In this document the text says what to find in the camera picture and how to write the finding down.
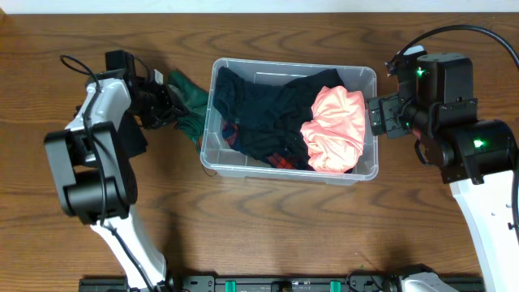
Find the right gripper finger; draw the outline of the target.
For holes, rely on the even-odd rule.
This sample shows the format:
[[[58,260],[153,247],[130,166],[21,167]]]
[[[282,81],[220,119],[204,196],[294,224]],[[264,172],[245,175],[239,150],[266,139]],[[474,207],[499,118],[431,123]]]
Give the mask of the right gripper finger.
[[[388,98],[389,95],[385,95],[372,97],[367,100],[370,127],[373,135],[385,135],[387,133],[383,103]]]
[[[389,139],[396,139],[409,134],[409,128],[401,121],[403,108],[404,106],[399,102],[396,93],[383,99],[384,128]]]

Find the dark green garment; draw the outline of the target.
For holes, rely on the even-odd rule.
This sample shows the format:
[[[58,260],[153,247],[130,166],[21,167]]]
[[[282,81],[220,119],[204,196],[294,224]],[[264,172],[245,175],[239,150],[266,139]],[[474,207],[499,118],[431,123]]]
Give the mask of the dark green garment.
[[[204,132],[208,108],[208,92],[203,90],[181,71],[172,71],[168,78],[169,87],[178,95],[188,115],[178,117],[176,128],[183,132],[195,146],[199,147]]]

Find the black garment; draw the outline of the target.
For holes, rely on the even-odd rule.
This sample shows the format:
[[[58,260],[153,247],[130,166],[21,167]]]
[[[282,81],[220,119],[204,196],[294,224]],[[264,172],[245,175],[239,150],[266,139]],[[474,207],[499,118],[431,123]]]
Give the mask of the black garment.
[[[146,152],[148,142],[133,115],[125,113],[122,116],[118,128],[118,135],[122,142],[122,147],[129,158]]]
[[[341,77],[335,69],[327,69],[314,75],[293,79],[283,86],[296,88],[298,90],[295,109],[284,114],[276,121],[272,130],[246,129],[261,131],[264,135],[270,135],[271,137],[280,139],[280,146],[284,146],[289,153],[301,159],[300,166],[297,170],[312,171],[313,168],[308,164],[309,156],[307,145],[300,132],[302,124],[312,120],[313,114],[311,106],[323,87],[333,88],[342,86],[343,84]]]

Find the salmon pink garment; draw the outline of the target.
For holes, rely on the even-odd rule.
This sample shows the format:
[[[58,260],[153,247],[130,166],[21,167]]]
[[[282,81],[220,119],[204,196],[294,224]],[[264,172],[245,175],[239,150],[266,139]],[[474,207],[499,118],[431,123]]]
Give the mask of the salmon pink garment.
[[[313,118],[304,122],[301,134],[317,172],[343,174],[363,155],[366,110],[363,94],[343,86],[323,87],[311,106]]]

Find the red navy plaid shirt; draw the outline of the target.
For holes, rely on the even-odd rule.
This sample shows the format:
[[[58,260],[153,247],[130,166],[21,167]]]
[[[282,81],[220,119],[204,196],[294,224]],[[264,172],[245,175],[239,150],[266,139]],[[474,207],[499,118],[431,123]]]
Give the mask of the red navy plaid shirt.
[[[301,159],[289,153],[281,140],[261,131],[251,131],[237,124],[227,122],[222,131],[222,137],[229,147],[241,154],[270,165],[272,168],[296,170]]]

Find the dark navy garment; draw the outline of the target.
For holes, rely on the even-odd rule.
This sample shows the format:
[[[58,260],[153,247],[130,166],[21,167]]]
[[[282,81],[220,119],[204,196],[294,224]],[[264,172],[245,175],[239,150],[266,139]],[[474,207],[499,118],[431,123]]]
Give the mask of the dark navy garment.
[[[213,106],[227,122],[251,130],[272,130],[276,121],[295,109],[297,97],[296,88],[254,84],[221,67]]]

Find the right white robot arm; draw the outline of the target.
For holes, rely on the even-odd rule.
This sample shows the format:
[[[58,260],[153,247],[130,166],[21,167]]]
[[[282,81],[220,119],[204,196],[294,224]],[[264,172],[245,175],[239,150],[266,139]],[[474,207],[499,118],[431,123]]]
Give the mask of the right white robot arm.
[[[478,118],[473,63],[462,53],[407,49],[392,69],[395,93],[367,100],[373,135],[416,138],[458,203],[487,291],[518,289],[518,144],[498,119]]]

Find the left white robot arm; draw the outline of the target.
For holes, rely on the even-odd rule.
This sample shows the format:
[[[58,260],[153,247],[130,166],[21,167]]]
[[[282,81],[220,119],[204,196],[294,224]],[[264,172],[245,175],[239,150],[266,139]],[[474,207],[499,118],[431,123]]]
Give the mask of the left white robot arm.
[[[149,238],[136,207],[138,187],[130,159],[146,151],[142,131],[188,115],[159,71],[137,75],[139,58],[124,50],[105,54],[105,71],[93,72],[77,58],[63,65],[88,77],[87,96],[62,131],[44,146],[63,212],[101,236],[124,278],[87,277],[80,291],[180,291],[165,256]]]

